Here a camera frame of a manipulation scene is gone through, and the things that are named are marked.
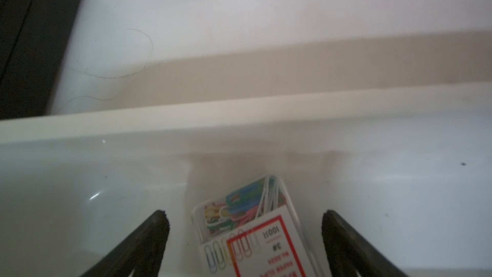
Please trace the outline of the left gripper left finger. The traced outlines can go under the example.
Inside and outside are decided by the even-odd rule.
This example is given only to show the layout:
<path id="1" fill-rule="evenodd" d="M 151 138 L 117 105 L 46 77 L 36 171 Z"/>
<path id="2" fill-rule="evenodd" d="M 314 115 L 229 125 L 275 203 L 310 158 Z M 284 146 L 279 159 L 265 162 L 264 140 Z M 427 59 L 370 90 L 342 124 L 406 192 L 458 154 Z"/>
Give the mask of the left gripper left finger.
<path id="1" fill-rule="evenodd" d="M 83 276 L 158 276 L 169 233 L 165 211 L 157 210 Z"/>

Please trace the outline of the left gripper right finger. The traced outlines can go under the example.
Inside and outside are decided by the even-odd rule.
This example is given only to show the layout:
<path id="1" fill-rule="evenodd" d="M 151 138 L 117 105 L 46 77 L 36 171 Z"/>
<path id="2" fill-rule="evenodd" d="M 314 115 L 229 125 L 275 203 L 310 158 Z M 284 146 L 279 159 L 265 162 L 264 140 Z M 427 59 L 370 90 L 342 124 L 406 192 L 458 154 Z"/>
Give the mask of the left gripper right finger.
<path id="1" fill-rule="evenodd" d="M 332 276 L 406 276 L 334 210 L 323 215 L 322 238 Z"/>

